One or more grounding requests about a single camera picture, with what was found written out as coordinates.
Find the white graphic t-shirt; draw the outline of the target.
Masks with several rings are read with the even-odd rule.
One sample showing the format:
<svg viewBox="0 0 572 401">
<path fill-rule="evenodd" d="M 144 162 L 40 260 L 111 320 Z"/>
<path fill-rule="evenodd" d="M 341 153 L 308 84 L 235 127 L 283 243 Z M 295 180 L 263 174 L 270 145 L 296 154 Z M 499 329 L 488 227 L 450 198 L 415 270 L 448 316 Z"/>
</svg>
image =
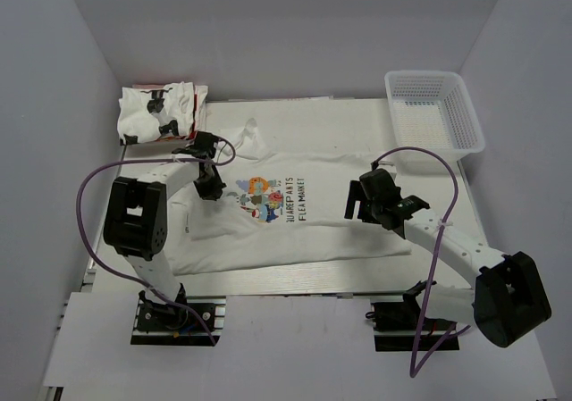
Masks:
<svg viewBox="0 0 572 401">
<path fill-rule="evenodd" d="M 410 253 L 397 234 L 344 216 L 349 184 L 372 155 L 274 151 L 255 120 L 220 134 L 231 142 L 223 156 L 236 156 L 219 170 L 222 197 L 202 200 L 188 185 L 168 203 L 164 252 L 175 274 Z"/>
</svg>

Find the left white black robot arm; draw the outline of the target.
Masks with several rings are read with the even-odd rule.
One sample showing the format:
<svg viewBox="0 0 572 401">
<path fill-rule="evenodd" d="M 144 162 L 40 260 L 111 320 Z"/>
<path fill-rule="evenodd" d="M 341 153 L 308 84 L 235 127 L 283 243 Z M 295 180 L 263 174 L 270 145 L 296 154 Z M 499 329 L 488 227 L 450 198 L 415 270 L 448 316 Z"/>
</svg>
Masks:
<svg viewBox="0 0 572 401">
<path fill-rule="evenodd" d="M 107 206 L 104 241 L 132 266 L 151 301 L 158 303 L 158 318 L 178 329 L 189 318 L 181 301 L 183 287 L 175 279 L 164 254 L 168 237 L 168 200 L 190 185 L 202 200 L 216 201 L 226 185 L 217 170 L 217 145 L 212 133 L 196 134 L 172 157 L 154 164 L 137 178 L 115 179 Z"/>
</svg>

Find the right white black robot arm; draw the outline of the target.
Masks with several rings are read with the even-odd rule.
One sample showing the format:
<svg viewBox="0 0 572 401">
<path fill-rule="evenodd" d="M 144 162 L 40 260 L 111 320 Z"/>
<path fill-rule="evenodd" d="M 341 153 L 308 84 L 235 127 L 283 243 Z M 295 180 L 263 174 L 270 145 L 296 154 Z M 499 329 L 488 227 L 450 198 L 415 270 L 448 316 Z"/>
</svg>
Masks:
<svg viewBox="0 0 572 401">
<path fill-rule="evenodd" d="M 433 320 L 474 326 L 495 346 L 508 347 L 551 318 L 552 310 L 533 258 L 483 245 L 443 222 L 417 196 L 404 197 L 393 174 L 375 169 L 353 180 L 345 218 L 358 218 L 434 252 L 468 288 L 418 282 L 403 295 L 403 315 L 422 329 Z"/>
</svg>

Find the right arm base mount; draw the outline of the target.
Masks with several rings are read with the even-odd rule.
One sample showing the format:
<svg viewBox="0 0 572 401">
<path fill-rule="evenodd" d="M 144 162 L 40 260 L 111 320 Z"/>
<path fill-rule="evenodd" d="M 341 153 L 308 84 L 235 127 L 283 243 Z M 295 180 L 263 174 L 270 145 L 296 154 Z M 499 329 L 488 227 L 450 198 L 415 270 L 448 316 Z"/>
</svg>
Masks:
<svg viewBox="0 0 572 401">
<path fill-rule="evenodd" d="M 378 353 L 411 352 L 426 282 L 418 282 L 405 291 L 400 301 L 377 301 L 371 304 L 365 319 L 373 325 L 374 346 Z M 443 319 L 425 318 L 419 350 L 426 352 L 452 325 Z"/>
</svg>

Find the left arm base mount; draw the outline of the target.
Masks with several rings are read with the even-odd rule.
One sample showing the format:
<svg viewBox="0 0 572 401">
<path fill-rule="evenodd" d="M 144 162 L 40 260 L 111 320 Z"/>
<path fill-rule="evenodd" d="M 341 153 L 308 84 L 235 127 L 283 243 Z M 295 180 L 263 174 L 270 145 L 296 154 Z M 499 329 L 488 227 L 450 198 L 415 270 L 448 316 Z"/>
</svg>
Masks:
<svg viewBox="0 0 572 401">
<path fill-rule="evenodd" d="M 226 298 L 187 297 L 187 304 L 198 313 L 214 342 L 194 314 L 154 303 L 145 291 L 140 291 L 130 343 L 134 346 L 213 347 L 222 335 Z"/>
</svg>

